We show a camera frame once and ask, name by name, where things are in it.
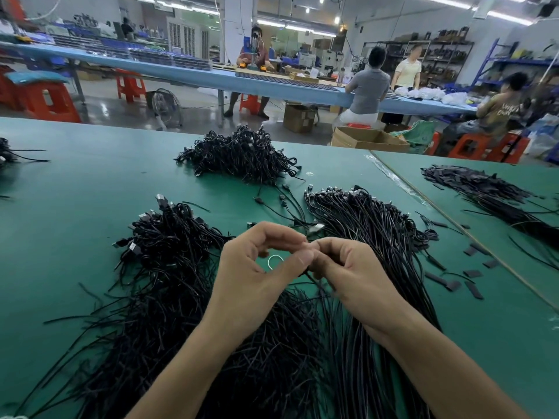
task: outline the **hand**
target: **hand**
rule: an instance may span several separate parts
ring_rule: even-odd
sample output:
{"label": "hand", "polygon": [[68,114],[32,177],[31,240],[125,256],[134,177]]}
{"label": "hand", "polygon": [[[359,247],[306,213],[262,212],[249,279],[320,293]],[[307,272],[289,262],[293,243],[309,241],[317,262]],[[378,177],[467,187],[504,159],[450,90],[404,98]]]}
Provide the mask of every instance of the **hand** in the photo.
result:
{"label": "hand", "polygon": [[[268,249],[289,251],[278,267],[265,272],[256,257]],[[260,222],[227,242],[202,322],[226,339],[233,351],[264,322],[287,285],[312,263],[307,238],[276,223]]]}
{"label": "hand", "polygon": [[377,341],[376,333],[398,328],[402,313],[413,309],[398,293],[370,246],[342,238],[323,238],[310,246],[315,254],[311,270],[326,278],[345,308]]}

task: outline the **person's hair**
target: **person's hair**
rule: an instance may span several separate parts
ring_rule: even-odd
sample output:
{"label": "person's hair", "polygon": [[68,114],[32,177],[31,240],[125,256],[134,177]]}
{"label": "person's hair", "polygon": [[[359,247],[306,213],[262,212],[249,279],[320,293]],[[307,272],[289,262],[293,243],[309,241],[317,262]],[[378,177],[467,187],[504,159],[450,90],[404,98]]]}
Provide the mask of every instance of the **person's hair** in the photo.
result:
{"label": "person's hair", "polygon": [[526,82],[528,82],[528,76],[524,72],[516,72],[503,79],[503,83],[509,84],[513,91],[520,91]]}
{"label": "person's hair", "polygon": [[260,35],[263,34],[263,33],[262,33],[262,28],[259,27],[258,25],[254,25],[254,26],[252,27],[252,30],[250,31],[250,33],[252,34],[253,32],[258,32]]}
{"label": "person's hair", "polygon": [[382,47],[373,47],[369,54],[369,65],[372,68],[380,68],[386,58],[386,50]]}

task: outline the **white pants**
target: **white pants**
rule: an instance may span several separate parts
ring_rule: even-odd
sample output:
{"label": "white pants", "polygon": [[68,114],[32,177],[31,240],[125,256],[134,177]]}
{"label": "white pants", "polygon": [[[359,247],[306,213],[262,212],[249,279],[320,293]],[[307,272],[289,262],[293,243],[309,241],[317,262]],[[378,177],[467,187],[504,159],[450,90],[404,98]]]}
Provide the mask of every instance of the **white pants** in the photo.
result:
{"label": "white pants", "polygon": [[332,130],[336,126],[345,126],[348,123],[359,123],[360,125],[369,125],[372,129],[384,129],[384,123],[377,123],[378,113],[357,114],[350,109],[344,111],[332,123]]}

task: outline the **red plastic stool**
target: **red plastic stool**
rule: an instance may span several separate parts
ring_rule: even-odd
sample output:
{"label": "red plastic stool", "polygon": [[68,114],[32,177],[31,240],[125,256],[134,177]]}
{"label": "red plastic stool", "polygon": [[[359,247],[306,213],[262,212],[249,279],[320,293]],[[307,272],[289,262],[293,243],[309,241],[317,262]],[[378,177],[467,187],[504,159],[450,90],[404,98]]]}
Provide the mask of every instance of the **red plastic stool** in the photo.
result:
{"label": "red plastic stool", "polygon": [[12,110],[23,110],[17,96],[17,87],[4,77],[5,73],[13,72],[9,66],[0,65],[0,104],[5,104]]}
{"label": "red plastic stool", "polygon": [[[54,120],[57,122],[81,123],[74,102],[61,82],[34,82],[18,85],[20,100],[26,113],[34,119]],[[43,91],[48,91],[52,104],[46,104]]]}
{"label": "red plastic stool", "polygon": [[[507,146],[516,141],[517,138],[518,135],[514,133],[506,134],[503,138],[501,138],[501,141],[499,141],[497,147],[493,148],[491,152],[485,157],[485,160],[501,161],[505,156],[505,153],[509,149]],[[528,147],[528,144],[530,144],[530,138],[521,138],[521,140],[518,141],[516,146],[513,148],[513,151],[503,163],[511,163],[513,165],[517,164],[518,161],[521,159],[522,154],[524,154],[524,150],[526,150],[526,147]]]}
{"label": "red plastic stool", "polygon": [[348,123],[346,126],[349,128],[371,129],[371,125],[361,125],[360,123]]}
{"label": "red plastic stool", "polygon": [[247,95],[247,98],[244,98],[244,94],[241,94],[241,104],[239,106],[239,112],[243,110],[243,108],[247,109],[250,114],[253,116],[258,114],[260,110],[260,103],[258,102],[257,95]]}
{"label": "red plastic stool", "polygon": [[[128,70],[124,69],[116,69],[118,73],[126,74],[126,75],[135,75],[140,77],[141,75],[136,72],[129,72]],[[145,93],[145,85],[144,80],[140,78],[134,77],[116,77],[116,91],[118,92],[118,98],[122,98],[122,94],[126,96],[127,103],[134,103],[134,98],[140,98],[141,95],[146,97]]]}
{"label": "red plastic stool", "polygon": [[[472,141],[476,143],[476,148],[473,152],[465,150],[467,144]],[[453,159],[481,160],[490,141],[491,137],[484,133],[467,133],[452,148],[448,157]]]}
{"label": "red plastic stool", "polygon": [[423,154],[427,154],[428,156],[434,155],[435,150],[439,146],[440,141],[441,141],[441,133],[440,132],[435,132],[433,134],[433,139],[431,140],[431,142],[429,143],[429,145],[427,146],[427,149],[425,150],[425,152]]}

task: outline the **gray shirt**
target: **gray shirt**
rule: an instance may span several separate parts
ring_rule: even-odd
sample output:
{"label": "gray shirt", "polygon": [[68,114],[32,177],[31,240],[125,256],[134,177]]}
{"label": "gray shirt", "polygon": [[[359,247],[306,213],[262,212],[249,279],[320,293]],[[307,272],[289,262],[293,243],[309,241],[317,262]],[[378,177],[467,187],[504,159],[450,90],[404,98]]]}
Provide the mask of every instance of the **gray shirt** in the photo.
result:
{"label": "gray shirt", "polygon": [[378,113],[380,98],[390,87],[390,76],[380,69],[368,68],[357,72],[348,85],[355,86],[355,97],[349,108],[353,113]]}

